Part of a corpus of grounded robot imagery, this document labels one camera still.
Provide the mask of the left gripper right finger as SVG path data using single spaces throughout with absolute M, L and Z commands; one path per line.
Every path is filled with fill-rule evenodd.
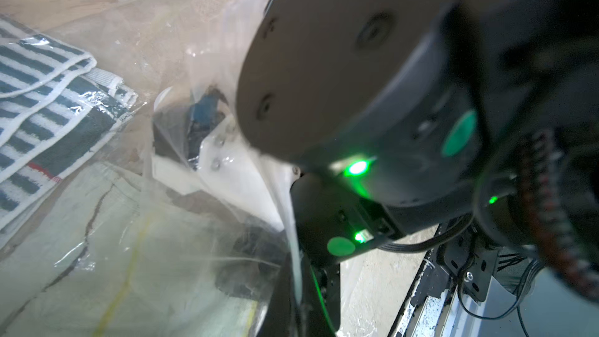
M 339 265 L 315 267 L 304 257 L 304 336 L 339 330 Z

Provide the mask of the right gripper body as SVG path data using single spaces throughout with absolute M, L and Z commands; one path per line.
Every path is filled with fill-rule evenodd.
M 154 101 L 152 129 L 153 178 L 232 226 L 216 289 L 270 299 L 288 251 L 284 222 L 226 96 L 215 86 L 199 99 L 168 87 Z

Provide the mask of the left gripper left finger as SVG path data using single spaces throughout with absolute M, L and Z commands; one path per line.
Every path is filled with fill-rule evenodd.
M 258 337 L 297 336 L 295 282 L 292 259 L 285 257 Z

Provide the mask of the clear plastic vacuum bag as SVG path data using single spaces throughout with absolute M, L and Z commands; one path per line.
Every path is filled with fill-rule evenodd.
M 1 263 L 38 227 L 78 173 L 93 164 L 114 165 L 165 187 L 152 176 L 154 101 L 168 87 L 194 99 L 210 86 L 234 93 L 242 58 L 269 1 L 1 0 L 1 17 L 88 51 L 99 69 L 120 76 L 138 95 L 131 117 L 104 146 L 19 218 L 1 226 Z M 298 247 L 285 188 L 296 179 L 296 170 L 250 149 L 282 216 L 286 256 L 293 263 Z M 252 300 L 257 313 L 248 336 L 257 335 L 270 299 Z

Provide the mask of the pale green towel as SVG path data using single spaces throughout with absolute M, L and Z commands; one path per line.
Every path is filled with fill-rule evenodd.
M 240 224 L 106 163 L 78 173 L 1 263 L 4 336 L 248 336 L 257 303 L 217 272 Z

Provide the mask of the green white striped towel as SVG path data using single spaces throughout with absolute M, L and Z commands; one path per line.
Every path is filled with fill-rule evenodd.
M 104 146 L 137 93 L 91 53 L 1 17 L 1 226 Z

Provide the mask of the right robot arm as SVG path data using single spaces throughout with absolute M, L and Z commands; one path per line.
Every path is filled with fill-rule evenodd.
M 207 157 L 229 104 L 315 267 L 450 219 L 598 299 L 598 0 L 270 0 L 236 90 L 153 118 Z

